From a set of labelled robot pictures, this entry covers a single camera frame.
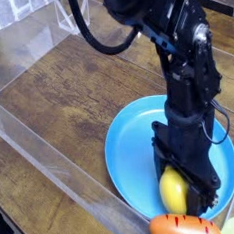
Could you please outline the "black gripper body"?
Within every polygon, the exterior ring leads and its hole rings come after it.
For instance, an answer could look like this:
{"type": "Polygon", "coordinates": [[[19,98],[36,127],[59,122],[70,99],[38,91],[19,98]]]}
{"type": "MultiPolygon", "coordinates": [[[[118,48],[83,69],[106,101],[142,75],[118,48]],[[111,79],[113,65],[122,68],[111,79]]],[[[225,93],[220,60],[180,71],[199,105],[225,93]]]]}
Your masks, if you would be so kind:
{"type": "Polygon", "coordinates": [[[213,207],[221,179],[210,162],[212,142],[206,137],[205,130],[213,135],[215,109],[208,106],[188,117],[173,109],[170,102],[165,103],[164,109],[168,123],[152,123],[153,147],[160,149],[165,169],[167,166],[175,168],[188,187],[194,186],[203,193],[208,208],[213,207]]]}

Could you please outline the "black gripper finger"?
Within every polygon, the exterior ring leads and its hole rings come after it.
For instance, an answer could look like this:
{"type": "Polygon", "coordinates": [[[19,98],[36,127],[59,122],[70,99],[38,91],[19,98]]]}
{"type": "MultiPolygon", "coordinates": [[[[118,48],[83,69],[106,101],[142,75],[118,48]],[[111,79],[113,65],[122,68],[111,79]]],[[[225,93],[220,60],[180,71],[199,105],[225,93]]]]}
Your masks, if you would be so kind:
{"type": "Polygon", "coordinates": [[[157,147],[154,148],[153,156],[154,156],[154,166],[156,167],[156,177],[158,180],[160,180],[162,173],[165,169],[164,158],[161,155],[160,149],[158,149],[157,147]]]}
{"type": "Polygon", "coordinates": [[[208,204],[206,204],[206,199],[203,193],[199,189],[196,189],[194,186],[188,187],[186,203],[186,212],[190,216],[200,216],[204,214],[208,209],[208,204]]]}

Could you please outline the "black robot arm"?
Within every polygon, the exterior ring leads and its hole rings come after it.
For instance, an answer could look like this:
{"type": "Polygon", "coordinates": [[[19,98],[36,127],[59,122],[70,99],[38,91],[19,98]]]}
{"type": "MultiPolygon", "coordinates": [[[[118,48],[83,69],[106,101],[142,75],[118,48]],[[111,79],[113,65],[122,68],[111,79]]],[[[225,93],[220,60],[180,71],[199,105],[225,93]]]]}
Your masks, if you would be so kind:
{"type": "Polygon", "coordinates": [[[114,19],[156,44],[168,121],[152,123],[156,172],[160,175],[168,166],[177,170],[187,181],[185,212],[199,216],[216,205],[221,184],[209,159],[221,74],[205,12],[196,0],[103,1],[114,19]]]}

